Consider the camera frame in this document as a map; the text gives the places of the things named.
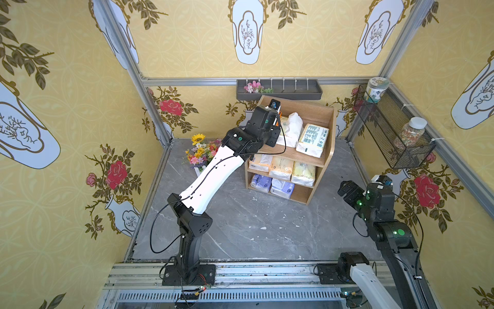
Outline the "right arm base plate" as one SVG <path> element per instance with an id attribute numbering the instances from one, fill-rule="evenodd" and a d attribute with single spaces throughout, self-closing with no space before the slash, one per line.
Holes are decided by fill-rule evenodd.
<path id="1" fill-rule="evenodd" d="M 313 274 L 322 285 L 346 285 L 350 281 L 344 280 L 338 272 L 337 264 L 319 263 L 313 268 Z"/>

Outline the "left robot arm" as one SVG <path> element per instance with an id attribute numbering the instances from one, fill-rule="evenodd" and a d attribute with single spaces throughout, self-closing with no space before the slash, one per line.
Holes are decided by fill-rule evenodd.
<path id="1" fill-rule="evenodd" d="M 174 264 L 182 282 L 191 284 L 199 274 L 201 238 L 212 225 L 212 218 L 206 213 L 211 199 L 228 177 L 263 146 L 274 147 L 282 130 L 278 101 L 257 106 L 245 127 L 227 132 L 211 163 L 198 178 L 182 193 L 168 198 L 181 233 Z"/>

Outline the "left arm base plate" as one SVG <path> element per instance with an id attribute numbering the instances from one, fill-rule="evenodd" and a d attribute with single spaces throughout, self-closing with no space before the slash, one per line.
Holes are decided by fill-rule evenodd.
<path id="1" fill-rule="evenodd" d="M 213 264 L 199 264 L 198 267 L 190 272 L 185 272 L 177 265 L 167 265 L 160 270 L 160 278 L 163 286 L 214 284 L 216 266 Z"/>

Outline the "white green tissue pack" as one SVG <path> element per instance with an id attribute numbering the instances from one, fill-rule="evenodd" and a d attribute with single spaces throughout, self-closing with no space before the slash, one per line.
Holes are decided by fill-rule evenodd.
<path id="1" fill-rule="evenodd" d="M 328 139 L 328 135 L 328 128 L 314 124 L 307 124 L 301 133 L 295 149 L 299 153 L 320 158 L 322 156 L 325 143 Z"/>

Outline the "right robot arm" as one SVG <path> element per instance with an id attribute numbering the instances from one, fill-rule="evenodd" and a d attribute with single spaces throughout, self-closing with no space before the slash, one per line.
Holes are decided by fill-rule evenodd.
<path id="1" fill-rule="evenodd" d="M 437 308 L 421 267 L 421 247 L 408 225 L 394 218 L 396 195 L 388 176 L 377 176 L 365 189 L 343 181 L 338 195 L 356 210 L 385 260 L 403 308 Z"/>

